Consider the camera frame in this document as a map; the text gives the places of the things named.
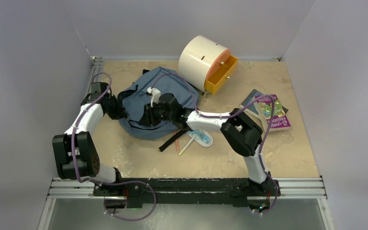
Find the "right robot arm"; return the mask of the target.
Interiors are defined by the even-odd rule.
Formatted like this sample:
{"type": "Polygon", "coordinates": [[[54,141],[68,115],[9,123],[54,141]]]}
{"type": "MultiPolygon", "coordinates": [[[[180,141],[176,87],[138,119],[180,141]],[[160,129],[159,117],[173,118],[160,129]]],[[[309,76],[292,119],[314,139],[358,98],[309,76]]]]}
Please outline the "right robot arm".
{"type": "Polygon", "coordinates": [[[144,105],[139,124],[146,127],[171,121],[179,130],[202,130],[221,133],[234,152],[243,156],[251,191],[279,194],[280,189],[266,168],[261,155],[262,129],[241,109],[229,113],[206,113],[195,108],[183,107],[171,93],[162,94],[158,102],[144,105]]]}

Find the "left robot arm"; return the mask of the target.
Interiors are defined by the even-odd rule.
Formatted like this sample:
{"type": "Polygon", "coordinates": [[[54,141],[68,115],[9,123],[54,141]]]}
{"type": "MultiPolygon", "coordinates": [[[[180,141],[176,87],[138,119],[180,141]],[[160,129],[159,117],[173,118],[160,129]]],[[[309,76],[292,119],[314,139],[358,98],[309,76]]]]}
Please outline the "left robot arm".
{"type": "Polygon", "coordinates": [[[105,185],[110,195],[118,196],[124,189],[121,174],[100,162],[91,134],[104,115],[119,120],[125,117],[125,110],[106,82],[92,83],[80,106],[71,127],[52,139],[57,173],[61,179],[105,185]]]}

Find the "purple children's book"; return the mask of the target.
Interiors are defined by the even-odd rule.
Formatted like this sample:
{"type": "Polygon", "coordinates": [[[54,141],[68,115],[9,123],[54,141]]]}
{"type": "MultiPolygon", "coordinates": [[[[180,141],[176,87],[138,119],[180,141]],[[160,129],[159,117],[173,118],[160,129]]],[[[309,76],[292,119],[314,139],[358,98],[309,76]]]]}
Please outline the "purple children's book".
{"type": "Polygon", "coordinates": [[[259,119],[263,125],[263,129],[267,130],[269,120],[271,119],[269,131],[278,131],[290,129],[291,124],[286,116],[286,111],[278,100],[277,95],[271,94],[274,104],[269,97],[262,97],[254,103],[258,112],[259,119]]]}

